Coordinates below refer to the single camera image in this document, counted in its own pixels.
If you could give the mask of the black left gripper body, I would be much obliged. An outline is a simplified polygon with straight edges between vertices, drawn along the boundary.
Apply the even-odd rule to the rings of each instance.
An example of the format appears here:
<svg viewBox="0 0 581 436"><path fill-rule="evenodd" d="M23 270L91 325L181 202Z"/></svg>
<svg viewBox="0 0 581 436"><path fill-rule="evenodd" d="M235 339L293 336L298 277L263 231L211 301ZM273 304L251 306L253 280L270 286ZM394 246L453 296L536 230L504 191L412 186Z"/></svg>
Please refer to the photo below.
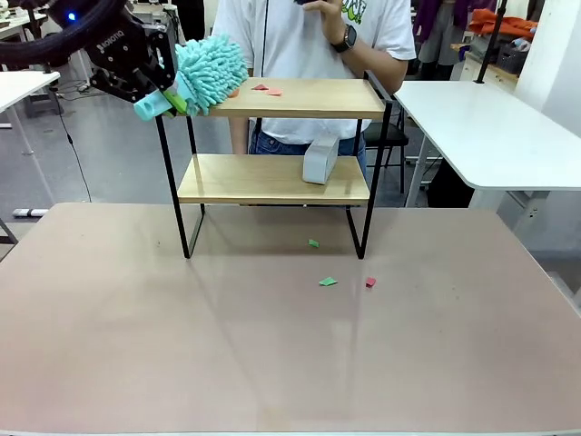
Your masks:
<svg viewBox="0 0 581 436"><path fill-rule="evenodd" d="M47 14L61 27L53 58L83 49L97 68L151 84L152 57L143 22L124 1L51 1Z"/></svg>

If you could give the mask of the person's left hand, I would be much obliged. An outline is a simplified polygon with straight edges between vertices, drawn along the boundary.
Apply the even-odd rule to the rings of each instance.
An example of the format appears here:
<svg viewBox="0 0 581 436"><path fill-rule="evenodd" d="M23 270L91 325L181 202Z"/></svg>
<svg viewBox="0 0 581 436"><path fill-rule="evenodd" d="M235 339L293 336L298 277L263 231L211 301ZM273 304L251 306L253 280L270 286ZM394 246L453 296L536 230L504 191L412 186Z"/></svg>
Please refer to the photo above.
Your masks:
<svg viewBox="0 0 581 436"><path fill-rule="evenodd" d="M322 32L328 42L338 45L344 41L346 24L342 18L341 0L317 0L305 3L306 12L319 12L322 20Z"/></svg>

